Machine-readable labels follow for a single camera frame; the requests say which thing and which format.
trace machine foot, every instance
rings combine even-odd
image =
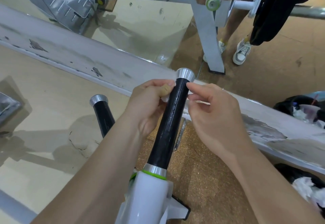
[[[208,67],[208,71],[209,71],[209,73],[213,73],[213,74],[225,75],[225,71],[224,72],[212,71],[212,70],[210,70],[209,67]]]
[[[178,199],[177,197],[175,197],[174,195],[172,195],[172,198],[175,199],[177,202],[179,202],[181,205],[183,205],[185,208],[188,209],[187,215],[185,216],[185,218],[182,219],[182,220],[187,220],[187,218],[189,217],[189,214],[190,214],[190,212],[191,212],[191,208],[190,208],[189,206],[185,205],[185,204],[183,203],[183,201],[179,200],[179,199]]]

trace black handle grip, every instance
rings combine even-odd
[[[169,95],[169,100],[158,128],[155,143],[150,153],[148,164],[167,169],[172,156],[178,127],[182,118],[188,95],[186,78],[178,78],[176,86]]]
[[[95,110],[101,134],[105,137],[115,123],[112,112],[108,106],[107,97],[104,95],[95,95],[90,99],[90,104]]]

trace gym machine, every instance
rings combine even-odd
[[[107,0],[30,0],[50,20],[55,20],[66,28],[82,34],[94,17],[98,5],[105,4]],[[254,17],[254,28],[250,43],[260,45],[270,41],[279,32],[289,16],[325,19],[324,8],[308,6],[292,6],[283,9],[283,0],[206,0],[206,5],[198,5],[196,0],[157,0],[174,3],[190,4],[196,22],[209,71],[216,74],[225,74],[220,49],[217,41],[218,27],[224,27],[232,9],[248,10],[248,17]]]
[[[166,179],[189,92],[186,83],[195,79],[187,68],[176,72],[176,86],[169,95],[148,162],[141,171],[134,169],[115,224],[165,224],[168,219],[186,220],[189,216],[190,208],[173,196],[173,182]],[[115,123],[107,97],[95,95],[90,104],[104,137]]]

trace white sneaker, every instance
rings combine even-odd
[[[244,43],[244,40],[240,41],[237,45],[237,51],[232,57],[232,60],[237,65],[242,65],[247,55],[250,53],[252,45],[249,42]]]
[[[219,49],[221,54],[225,51],[225,48],[227,47],[227,45],[225,45],[223,42],[219,41]]]

